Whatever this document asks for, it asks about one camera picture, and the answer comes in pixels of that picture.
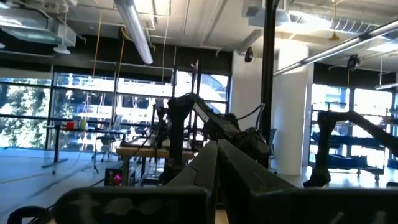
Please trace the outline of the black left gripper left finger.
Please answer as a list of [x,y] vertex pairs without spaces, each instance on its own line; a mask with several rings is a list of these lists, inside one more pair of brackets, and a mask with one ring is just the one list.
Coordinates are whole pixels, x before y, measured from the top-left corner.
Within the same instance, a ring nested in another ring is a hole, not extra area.
[[85,187],[53,207],[57,224],[214,224],[218,145],[208,142],[161,187]]

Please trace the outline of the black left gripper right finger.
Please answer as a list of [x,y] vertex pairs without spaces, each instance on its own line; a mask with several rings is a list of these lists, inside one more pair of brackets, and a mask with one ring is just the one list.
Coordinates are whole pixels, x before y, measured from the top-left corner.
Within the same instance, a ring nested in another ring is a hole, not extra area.
[[218,141],[230,224],[398,224],[398,189],[297,188]]

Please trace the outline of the black box pink light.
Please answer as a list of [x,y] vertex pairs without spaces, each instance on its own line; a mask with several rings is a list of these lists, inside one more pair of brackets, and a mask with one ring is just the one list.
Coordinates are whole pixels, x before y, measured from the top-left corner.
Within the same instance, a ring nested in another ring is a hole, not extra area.
[[105,186],[122,186],[122,170],[106,168],[104,175]]

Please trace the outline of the wooden work table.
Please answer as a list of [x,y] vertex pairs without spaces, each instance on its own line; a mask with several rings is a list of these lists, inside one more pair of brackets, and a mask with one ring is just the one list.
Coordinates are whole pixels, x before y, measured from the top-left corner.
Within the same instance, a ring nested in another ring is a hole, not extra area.
[[123,186],[128,186],[129,185],[129,163],[131,157],[160,157],[160,158],[165,158],[169,159],[170,158],[170,153],[166,149],[158,149],[157,151],[154,151],[153,149],[150,148],[145,148],[143,147],[140,149],[139,147],[136,146],[121,146],[116,149],[116,153],[122,157],[123,164],[121,167],[122,170],[122,185]]

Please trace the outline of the white square pillar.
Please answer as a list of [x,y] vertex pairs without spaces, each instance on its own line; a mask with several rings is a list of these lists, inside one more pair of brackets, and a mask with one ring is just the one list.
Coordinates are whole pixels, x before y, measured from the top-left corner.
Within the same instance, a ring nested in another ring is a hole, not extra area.
[[305,135],[310,124],[313,83],[312,64],[273,77],[272,115],[274,167],[282,175],[300,175]]

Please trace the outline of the black office chair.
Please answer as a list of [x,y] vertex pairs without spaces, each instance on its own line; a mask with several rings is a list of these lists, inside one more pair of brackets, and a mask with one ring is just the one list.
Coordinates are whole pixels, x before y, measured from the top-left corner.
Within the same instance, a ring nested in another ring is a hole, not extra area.
[[[96,137],[96,142],[95,142],[95,152],[92,155],[91,159],[92,160],[96,160],[96,156],[98,154],[102,155],[101,158],[101,162],[104,161],[105,156],[107,156],[107,158],[110,158],[110,155],[112,156],[117,156],[117,154],[113,151],[113,144],[116,141],[120,141],[123,139],[124,137],[124,133],[121,129],[121,121],[122,121],[122,116],[121,115],[117,115],[115,118],[114,123],[112,124],[110,129],[102,129],[101,130],[101,134],[102,136],[97,136]],[[101,151],[98,152],[97,150],[97,141],[100,141],[100,143],[102,144],[101,147],[103,146],[108,146],[108,150],[107,151]]]

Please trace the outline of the blue shelf cart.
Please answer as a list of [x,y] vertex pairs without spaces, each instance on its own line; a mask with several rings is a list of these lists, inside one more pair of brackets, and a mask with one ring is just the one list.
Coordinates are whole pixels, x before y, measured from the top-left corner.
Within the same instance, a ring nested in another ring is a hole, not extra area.
[[[318,152],[320,128],[318,113],[324,110],[346,112],[349,106],[346,103],[324,102],[312,105],[312,120],[310,128],[310,146],[308,162],[315,166]],[[338,121],[329,138],[328,167],[338,170],[356,170],[357,175],[362,171],[374,175],[378,181],[384,174],[386,166],[386,148],[378,143],[369,133],[350,121]]]

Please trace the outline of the black standing desk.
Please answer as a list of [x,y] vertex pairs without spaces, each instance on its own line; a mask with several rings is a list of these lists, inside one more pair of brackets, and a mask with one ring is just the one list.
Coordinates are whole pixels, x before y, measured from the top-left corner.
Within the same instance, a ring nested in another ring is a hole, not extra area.
[[71,131],[71,132],[81,132],[81,133],[101,133],[104,134],[104,138],[110,138],[111,135],[121,135],[122,142],[126,141],[126,136],[131,133],[128,129],[100,129],[100,128],[72,128],[67,129],[62,125],[49,125],[45,127],[46,129],[53,129],[55,131],[55,140],[54,140],[54,155],[53,162],[49,164],[42,165],[43,169],[56,166],[60,163],[66,162],[67,159],[60,158],[60,133],[61,131]]

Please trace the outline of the long white tube light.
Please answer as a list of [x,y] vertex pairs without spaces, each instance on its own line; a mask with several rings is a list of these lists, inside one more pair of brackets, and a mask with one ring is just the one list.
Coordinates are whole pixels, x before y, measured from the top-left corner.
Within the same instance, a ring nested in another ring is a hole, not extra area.
[[120,13],[127,32],[134,42],[142,61],[145,64],[152,64],[153,58],[147,43],[144,30],[139,21],[137,11],[134,5],[134,0],[114,0],[114,3]]

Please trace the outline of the white dome lamp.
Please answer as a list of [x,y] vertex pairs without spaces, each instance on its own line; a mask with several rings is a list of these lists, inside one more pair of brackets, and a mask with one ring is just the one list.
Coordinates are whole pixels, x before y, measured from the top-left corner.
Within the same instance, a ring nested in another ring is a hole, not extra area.
[[53,51],[58,53],[58,54],[71,54],[71,52],[67,49],[66,45],[58,45],[53,48]]

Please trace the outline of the grey ceiling air unit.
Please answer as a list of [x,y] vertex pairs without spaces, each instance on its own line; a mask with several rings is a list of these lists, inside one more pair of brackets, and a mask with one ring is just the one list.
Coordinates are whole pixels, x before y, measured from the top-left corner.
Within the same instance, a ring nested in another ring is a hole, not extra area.
[[40,44],[74,47],[76,33],[70,27],[45,16],[43,13],[26,8],[0,8],[0,28],[13,37]]

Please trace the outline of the black metal frame stand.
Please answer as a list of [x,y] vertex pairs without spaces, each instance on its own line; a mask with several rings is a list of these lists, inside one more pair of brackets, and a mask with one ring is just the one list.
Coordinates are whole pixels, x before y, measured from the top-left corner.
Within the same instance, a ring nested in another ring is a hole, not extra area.
[[188,134],[192,134],[191,150],[197,150],[197,108],[201,102],[198,96],[201,79],[200,69],[200,59],[197,59],[192,68],[190,91],[182,96],[173,97],[168,102],[169,118],[171,120],[170,152],[180,153],[183,151],[185,119],[187,116],[191,119],[188,127]]

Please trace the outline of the long ceiling light rail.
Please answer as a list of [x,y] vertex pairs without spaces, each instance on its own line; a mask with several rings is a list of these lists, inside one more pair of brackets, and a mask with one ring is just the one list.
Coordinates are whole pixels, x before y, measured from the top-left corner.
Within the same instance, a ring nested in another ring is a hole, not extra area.
[[352,39],[344,41],[344,42],[342,42],[332,48],[326,49],[325,51],[320,52],[319,54],[316,54],[312,57],[307,57],[307,58],[305,58],[301,61],[298,61],[296,63],[293,63],[287,67],[281,68],[280,70],[277,70],[276,72],[274,72],[273,75],[275,77],[277,77],[279,75],[283,75],[287,72],[295,70],[296,68],[300,68],[302,66],[305,66],[305,65],[323,60],[325,58],[334,56],[336,54],[339,54],[341,52],[347,51],[349,49],[352,49],[354,47],[362,45],[366,42],[369,42],[369,41],[371,41],[377,37],[380,37],[382,35],[387,35],[396,30],[398,30],[398,20],[392,21],[388,24],[384,24],[384,25],[378,27],[377,29],[360,34],[357,37],[354,37]]

